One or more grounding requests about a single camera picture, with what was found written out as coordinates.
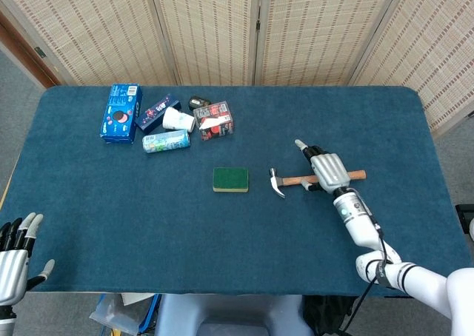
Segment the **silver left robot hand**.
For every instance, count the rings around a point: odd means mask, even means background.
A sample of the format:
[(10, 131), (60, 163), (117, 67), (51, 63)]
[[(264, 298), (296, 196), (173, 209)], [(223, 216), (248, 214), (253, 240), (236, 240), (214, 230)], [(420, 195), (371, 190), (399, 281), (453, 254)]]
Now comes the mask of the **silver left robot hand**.
[(16, 305), (25, 295), (51, 275), (55, 260), (50, 259), (43, 270), (28, 278), (30, 259), (37, 233), (44, 216), (31, 212), (1, 226), (1, 307)]

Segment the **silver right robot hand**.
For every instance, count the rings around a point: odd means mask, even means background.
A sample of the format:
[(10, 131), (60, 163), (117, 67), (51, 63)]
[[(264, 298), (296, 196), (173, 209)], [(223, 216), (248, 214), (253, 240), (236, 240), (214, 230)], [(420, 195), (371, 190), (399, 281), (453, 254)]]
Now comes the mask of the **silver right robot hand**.
[(295, 145), (302, 151), (310, 163), (318, 181), (311, 184), (302, 179), (301, 185), (307, 191), (324, 190), (333, 194), (337, 189), (350, 185), (350, 177), (341, 159), (335, 153), (330, 153), (316, 145), (308, 146), (303, 141), (294, 140)]

